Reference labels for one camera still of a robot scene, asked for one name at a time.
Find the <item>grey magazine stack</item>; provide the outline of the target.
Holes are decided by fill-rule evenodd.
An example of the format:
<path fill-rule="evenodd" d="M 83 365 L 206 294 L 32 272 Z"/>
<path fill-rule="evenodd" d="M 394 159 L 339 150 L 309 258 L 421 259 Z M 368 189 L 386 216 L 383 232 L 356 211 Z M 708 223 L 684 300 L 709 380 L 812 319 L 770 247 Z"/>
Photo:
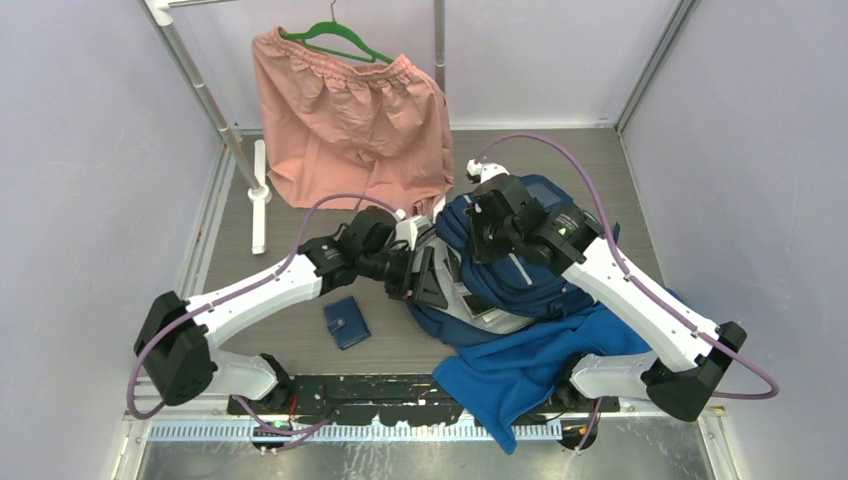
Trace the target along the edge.
<path fill-rule="evenodd" d="M 464 324 L 495 335 L 507 335 L 531 325 L 529 317 L 508 313 L 481 296 L 472 293 L 460 278 L 459 254 L 435 235 L 422 241 L 421 248 L 434 249 L 433 266 L 438 286 L 444 294 L 447 306 L 437 307 L 444 313 L 458 318 Z"/>

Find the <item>navy blue backpack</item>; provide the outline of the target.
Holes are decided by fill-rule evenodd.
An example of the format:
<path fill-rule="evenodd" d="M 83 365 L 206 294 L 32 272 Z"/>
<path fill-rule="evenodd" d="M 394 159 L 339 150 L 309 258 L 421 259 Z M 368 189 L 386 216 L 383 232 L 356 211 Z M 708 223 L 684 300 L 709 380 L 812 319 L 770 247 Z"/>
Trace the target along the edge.
<path fill-rule="evenodd" d="M 452 347 L 493 341 L 536 322 L 557 321 L 595 303 L 591 295 L 545 268 L 510 255 L 480 264 L 470 252 L 471 227 L 465 210 L 471 192 L 450 201 L 436 216 L 435 235 L 459 258 L 457 273 L 470 294 L 508 315 L 505 322 L 470 319 L 467 312 L 448 313 L 427 305 L 407 306 L 414 321 L 430 336 Z"/>

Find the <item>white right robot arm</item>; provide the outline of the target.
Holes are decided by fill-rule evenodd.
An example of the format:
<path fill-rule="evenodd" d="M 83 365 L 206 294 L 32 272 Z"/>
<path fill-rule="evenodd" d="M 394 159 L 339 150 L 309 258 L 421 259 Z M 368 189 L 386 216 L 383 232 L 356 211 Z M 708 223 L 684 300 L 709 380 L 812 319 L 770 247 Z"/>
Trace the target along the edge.
<path fill-rule="evenodd" d="M 678 420 L 696 420 L 744 344 L 745 330 L 734 322 L 718 325 L 654 280 L 640 279 L 601 223 L 573 202 L 544 206 L 497 163 L 469 161 L 466 175 L 476 186 L 466 211 L 474 260 L 514 254 L 544 267 L 607 307 L 650 348 L 572 355 L 554 386 L 558 403 L 577 411 L 595 398 L 631 397 Z"/>

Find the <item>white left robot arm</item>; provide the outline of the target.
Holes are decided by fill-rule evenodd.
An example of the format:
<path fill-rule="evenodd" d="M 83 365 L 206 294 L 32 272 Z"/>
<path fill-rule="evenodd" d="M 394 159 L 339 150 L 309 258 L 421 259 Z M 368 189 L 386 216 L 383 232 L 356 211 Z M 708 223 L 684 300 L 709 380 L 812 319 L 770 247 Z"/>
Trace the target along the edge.
<path fill-rule="evenodd" d="M 451 279 L 446 257 L 447 246 L 428 217 L 400 220 L 369 207 L 335 233 L 301 243 L 280 264 L 225 288 L 189 299 L 173 291 L 158 296 L 134 351 L 165 406 L 217 393 L 277 413 L 293 394 L 282 365 L 269 354 L 227 352 L 224 343 L 360 277 L 382 283 L 393 300 L 445 309 Z"/>

